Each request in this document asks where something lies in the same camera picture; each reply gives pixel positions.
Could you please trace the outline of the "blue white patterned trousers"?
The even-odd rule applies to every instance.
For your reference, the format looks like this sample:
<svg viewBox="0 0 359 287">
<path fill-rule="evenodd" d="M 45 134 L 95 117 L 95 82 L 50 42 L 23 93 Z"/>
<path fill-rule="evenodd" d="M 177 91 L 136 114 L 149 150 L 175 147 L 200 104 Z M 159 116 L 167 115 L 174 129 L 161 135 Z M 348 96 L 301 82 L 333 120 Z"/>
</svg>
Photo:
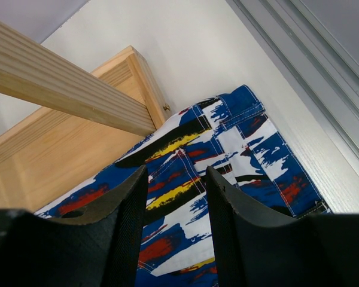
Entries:
<svg viewBox="0 0 359 287">
<path fill-rule="evenodd" d="M 285 215 L 330 211 L 263 104 L 244 85 L 174 114 L 37 215 L 60 218 L 117 187 L 142 165 L 148 193 L 136 286 L 217 286 L 205 181 L 210 166 Z"/>
</svg>

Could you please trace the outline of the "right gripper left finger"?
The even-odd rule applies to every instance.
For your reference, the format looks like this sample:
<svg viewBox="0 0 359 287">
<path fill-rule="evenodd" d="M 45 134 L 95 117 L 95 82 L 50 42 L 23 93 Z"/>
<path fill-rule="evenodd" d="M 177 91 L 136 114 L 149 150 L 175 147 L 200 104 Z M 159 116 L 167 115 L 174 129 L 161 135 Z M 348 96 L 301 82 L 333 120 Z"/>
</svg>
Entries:
<svg viewBox="0 0 359 287">
<path fill-rule="evenodd" d="M 0 286 L 133 286 L 147 191 L 141 166 L 61 218 L 0 209 Z"/>
</svg>

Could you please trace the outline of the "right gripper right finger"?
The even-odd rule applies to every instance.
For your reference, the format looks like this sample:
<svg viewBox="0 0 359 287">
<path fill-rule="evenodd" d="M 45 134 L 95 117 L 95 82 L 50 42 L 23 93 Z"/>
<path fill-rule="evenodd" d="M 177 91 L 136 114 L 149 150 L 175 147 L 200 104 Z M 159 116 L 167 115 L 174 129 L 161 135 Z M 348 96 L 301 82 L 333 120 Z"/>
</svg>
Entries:
<svg viewBox="0 0 359 287">
<path fill-rule="evenodd" d="M 359 214 L 295 219 L 212 167 L 206 192 L 220 286 L 359 286 Z"/>
</svg>

